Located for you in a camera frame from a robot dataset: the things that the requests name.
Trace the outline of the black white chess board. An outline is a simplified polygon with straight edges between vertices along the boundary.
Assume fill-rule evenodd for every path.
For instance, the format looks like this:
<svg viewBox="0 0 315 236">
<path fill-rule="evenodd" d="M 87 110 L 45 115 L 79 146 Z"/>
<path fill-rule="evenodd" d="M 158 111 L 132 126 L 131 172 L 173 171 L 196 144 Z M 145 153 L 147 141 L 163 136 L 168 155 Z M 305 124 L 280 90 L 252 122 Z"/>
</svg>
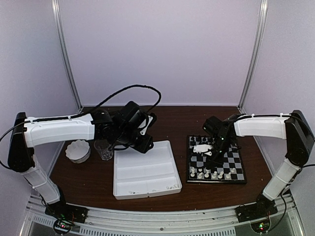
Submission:
<svg viewBox="0 0 315 236">
<path fill-rule="evenodd" d="M 224 184 L 246 184 L 247 177 L 245 173 L 245 168 L 243 165 L 243 160 L 240 151 L 237 147 L 229 147 L 228 151 L 224 154 L 223 166 L 215 167 L 210 169 L 210 174 L 208 178 L 204 177 L 206 173 L 206 158 L 208 156 L 205 154 L 194 153 L 193 149 L 187 148 L 187 183 L 224 183 Z M 191 178 L 191 168 L 196 168 L 196 176 L 200 173 L 199 168 L 203 168 L 203 178 Z M 217 171 L 217 178 L 212 179 L 211 175 L 214 171 Z M 222 179 L 218 179 L 219 173 L 223 171 Z M 231 173 L 231 179 L 226 179 L 225 175 Z"/>
</svg>

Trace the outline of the white plastic compartment tray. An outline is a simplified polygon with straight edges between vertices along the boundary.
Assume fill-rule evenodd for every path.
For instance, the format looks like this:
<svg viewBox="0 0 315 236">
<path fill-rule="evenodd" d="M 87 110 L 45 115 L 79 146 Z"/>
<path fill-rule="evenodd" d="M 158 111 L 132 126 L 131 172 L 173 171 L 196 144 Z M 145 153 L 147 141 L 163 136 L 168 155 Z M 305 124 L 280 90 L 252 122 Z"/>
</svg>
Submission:
<svg viewBox="0 0 315 236">
<path fill-rule="evenodd" d="M 174 184 L 179 184 L 180 188 L 166 190 L 166 186 Z M 145 154 L 132 148 L 114 152 L 113 196 L 117 200 L 165 196 L 181 190 L 169 140 L 154 142 L 154 147 Z"/>
</svg>

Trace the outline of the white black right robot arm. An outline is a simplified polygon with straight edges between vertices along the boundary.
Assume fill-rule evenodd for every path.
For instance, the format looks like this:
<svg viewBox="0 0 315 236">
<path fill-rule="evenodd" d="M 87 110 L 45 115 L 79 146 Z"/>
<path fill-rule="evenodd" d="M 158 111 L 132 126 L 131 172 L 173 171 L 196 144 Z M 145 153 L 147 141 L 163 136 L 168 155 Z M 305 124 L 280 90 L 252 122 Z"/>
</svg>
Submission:
<svg viewBox="0 0 315 236">
<path fill-rule="evenodd" d="M 258 136 L 286 141 L 283 163 L 252 206 L 252 212 L 257 217 L 264 216 L 271 209 L 273 200 L 302 170 L 315 144 L 315 137 L 300 110 L 279 115 L 236 114 L 225 120 L 212 116 L 204 122 L 203 130 L 213 139 L 212 144 L 195 145 L 193 152 L 207 156 L 207 168 L 219 164 L 230 145 L 236 144 L 237 137 Z"/>
</svg>

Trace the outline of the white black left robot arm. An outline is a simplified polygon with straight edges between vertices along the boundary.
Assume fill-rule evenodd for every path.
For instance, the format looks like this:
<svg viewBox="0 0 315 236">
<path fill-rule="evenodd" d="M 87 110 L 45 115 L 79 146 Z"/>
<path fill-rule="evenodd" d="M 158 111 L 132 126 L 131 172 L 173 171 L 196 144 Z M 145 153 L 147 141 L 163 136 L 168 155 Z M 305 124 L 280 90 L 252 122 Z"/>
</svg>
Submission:
<svg viewBox="0 0 315 236">
<path fill-rule="evenodd" d="M 140 153 L 153 148 L 153 138 L 147 134 L 157 117 L 145 112 L 135 102 L 128 102 L 114 115 L 106 110 L 92 109 L 85 114 L 66 117 L 31 118 L 18 113 L 11 134 L 6 169 L 21 173 L 41 195 L 46 207 L 67 218 L 71 213 L 62 190 L 54 184 L 38 163 L 34 147 L 70 140 L 106 140 L 110 149 L 118 143 Z"/>
</svg>

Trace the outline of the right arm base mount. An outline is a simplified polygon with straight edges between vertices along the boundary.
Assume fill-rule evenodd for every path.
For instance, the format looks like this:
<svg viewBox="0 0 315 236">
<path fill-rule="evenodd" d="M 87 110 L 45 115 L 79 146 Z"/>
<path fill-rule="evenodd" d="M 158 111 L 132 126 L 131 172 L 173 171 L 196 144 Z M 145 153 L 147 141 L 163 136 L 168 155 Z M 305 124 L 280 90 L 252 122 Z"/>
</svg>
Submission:
<svg viewBox="0 0 315 236">
<path fill-rule="evenodd" d="M 259 208 L 257 203 L 250 205 L 239 205 L 235 208 L 239 223 L 249 222 L 251 229 L 257 234 L 266 234 L 271 229 L 270 216 L 278 213 L 276 206 L 268 209 Z"/>
</svg>

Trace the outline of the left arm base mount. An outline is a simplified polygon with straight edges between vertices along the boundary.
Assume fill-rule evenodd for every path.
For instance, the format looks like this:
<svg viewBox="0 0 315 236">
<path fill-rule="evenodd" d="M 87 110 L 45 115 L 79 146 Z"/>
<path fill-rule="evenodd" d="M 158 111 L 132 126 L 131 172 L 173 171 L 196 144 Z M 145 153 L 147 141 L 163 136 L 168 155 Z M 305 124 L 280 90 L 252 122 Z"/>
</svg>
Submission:
<svg viewBox="0 0 315 236">
<path fill-rule="evenodd" d="M 53 230 L 59 235 L 65 235 L 78 228 L 77 223 L 85 223 L 88 209 L 81 206 L 65 204 L 62 206 L 47 205 L 45 214 L 55 218 Z"/>
</svg>

